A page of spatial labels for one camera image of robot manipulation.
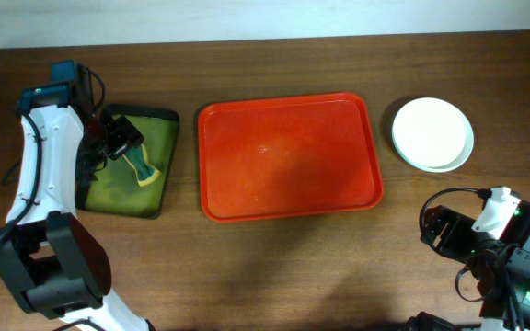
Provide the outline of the yellow green sponge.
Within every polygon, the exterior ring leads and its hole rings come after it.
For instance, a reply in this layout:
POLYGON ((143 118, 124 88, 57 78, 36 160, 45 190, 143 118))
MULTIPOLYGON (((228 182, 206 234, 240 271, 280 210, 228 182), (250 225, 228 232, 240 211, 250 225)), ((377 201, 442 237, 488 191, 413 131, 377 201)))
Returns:
POLYGON ((150 163, 149 155, 143 144, 132 147, 123 158, 134 171, 136 181, 140 187, 146 187, 157 181, 161 172, 150 163))

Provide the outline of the red plastic tray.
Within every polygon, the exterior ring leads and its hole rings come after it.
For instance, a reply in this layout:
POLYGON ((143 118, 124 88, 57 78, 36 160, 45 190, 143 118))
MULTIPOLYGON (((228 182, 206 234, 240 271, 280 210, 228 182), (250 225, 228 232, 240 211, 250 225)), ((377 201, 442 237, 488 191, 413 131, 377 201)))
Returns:
POLYGON ((197 129, 201 206, 215 222, 364 211, 384 196, 352 92, 212 103, 197 129))

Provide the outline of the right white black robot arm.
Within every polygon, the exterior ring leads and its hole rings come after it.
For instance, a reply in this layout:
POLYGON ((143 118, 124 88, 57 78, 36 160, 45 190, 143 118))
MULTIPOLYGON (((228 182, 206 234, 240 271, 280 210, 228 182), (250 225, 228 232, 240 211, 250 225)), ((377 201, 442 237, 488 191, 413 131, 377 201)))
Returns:
POLYGON ((530 330, 530 202, 507 187, 472 188, 482 210, 472 219, 433 202, 421 207, 421 241, 440 257, 462 263, 458 280, 478 282, 479 330, 530 330))

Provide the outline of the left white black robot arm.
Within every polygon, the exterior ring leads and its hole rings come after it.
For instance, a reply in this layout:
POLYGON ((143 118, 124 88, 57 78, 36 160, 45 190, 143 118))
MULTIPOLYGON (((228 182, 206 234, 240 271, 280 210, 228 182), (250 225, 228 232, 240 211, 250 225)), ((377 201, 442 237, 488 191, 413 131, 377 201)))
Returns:
POLYGON ((77 219, 75 196, 99 169, 144 137, 95 97, 99 76, 66 60, 16 104, 23 155, 13 205, 0 228, 0 279, 28 314, 82 330, 150 330, 112 288, 104 248, 77 219))

